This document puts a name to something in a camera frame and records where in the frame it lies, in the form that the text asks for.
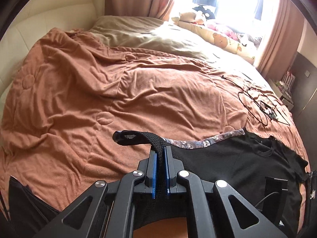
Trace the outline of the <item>large black t-shirt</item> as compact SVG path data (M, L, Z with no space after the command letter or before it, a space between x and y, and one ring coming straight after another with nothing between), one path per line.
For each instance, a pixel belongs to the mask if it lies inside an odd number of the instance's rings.
M307 162L273 136L240 129L201 141L177 141L150 132L120 131L122 146L149 144L157 160L155 199L146 193L148 158L118 183L109 237L130 237L133 229L163 219L185 217L189 237L295 237L306 182ZM164 147L184 170L177 174L183 193L167 195ZM282 219L275 226L255 205L264 198L265 178L288 181Z

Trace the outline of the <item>folded black bear-print shirt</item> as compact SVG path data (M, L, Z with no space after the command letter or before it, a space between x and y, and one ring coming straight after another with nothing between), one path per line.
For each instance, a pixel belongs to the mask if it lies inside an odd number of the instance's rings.
M316 225L316 170L308 173L305 186L306 204L304 227L310 227Z

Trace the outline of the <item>white bedside cabinet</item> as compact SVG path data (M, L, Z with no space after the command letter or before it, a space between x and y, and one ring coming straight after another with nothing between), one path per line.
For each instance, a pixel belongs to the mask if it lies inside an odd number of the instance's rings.
M294 107L291 94L287 90L287 86L282 81L268 80L268 84L272 88L275 95L281 100L281 102L291 111Z

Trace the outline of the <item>brown bed blanket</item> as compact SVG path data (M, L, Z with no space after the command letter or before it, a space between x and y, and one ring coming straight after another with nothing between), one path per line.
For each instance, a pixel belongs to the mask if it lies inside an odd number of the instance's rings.
M24 58L1 124L1 194L15 177L55 209L94 181L120 179L149 153L124 148L118 130L201 140L246 128L274 136L307 159L290 113L287 124L256 121L240 94L247 83L201 60L142 48L109 47L88 32L52 29Z

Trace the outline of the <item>folded black garment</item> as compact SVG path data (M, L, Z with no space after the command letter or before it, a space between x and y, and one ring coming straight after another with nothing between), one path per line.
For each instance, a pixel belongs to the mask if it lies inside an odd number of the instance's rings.
M18 237L34 237L59 213L33 194L29 186L23 186L19 180L9 180L10 221Z

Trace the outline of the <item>bear-print long cushion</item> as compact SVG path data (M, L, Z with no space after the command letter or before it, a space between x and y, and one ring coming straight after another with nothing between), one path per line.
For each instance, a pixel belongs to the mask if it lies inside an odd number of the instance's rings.
M249 41L248 38L234 40L221 32L215 31L203 25L186 23L182 21L177 21L174 23L183 29L197 34L206 42L209 42L210 44L215 45L224 51L239 55L250 64L253 64L255 61L257 49L254 43Z

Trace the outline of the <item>beige pillow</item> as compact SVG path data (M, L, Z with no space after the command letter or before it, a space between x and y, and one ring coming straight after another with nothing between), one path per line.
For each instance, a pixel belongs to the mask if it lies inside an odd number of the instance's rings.
M172 23L149 17L102 16L89 30L110 47L144 48L214 63L213 45Z

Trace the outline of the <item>right pink curtain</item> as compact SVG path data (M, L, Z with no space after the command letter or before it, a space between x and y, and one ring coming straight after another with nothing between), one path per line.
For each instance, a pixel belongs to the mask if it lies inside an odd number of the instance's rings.
M297 52L304 16L291 0L264 0L265 32L254 66L265 79L280 80Z

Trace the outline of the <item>plush toys pile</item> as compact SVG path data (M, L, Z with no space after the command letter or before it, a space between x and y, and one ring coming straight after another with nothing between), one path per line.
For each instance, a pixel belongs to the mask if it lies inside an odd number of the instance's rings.
M191 9L174 11L170 15L170 19L173 22L181 21L202 25L242 43L243 46L247 46L247 42L252 42L256 47L258 47L262 41L262 37L260 36L252 36L247 33L242 33L233 27L229 27L226 24L221 23L215 18L215 14L203 5L198 5Z

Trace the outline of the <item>cream padded headboard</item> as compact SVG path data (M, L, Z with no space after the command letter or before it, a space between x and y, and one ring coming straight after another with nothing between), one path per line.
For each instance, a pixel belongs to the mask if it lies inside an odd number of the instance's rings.
M30 0L1 38L1 92L11 83L15 66L52 28L89 30L104 14L105 0Z

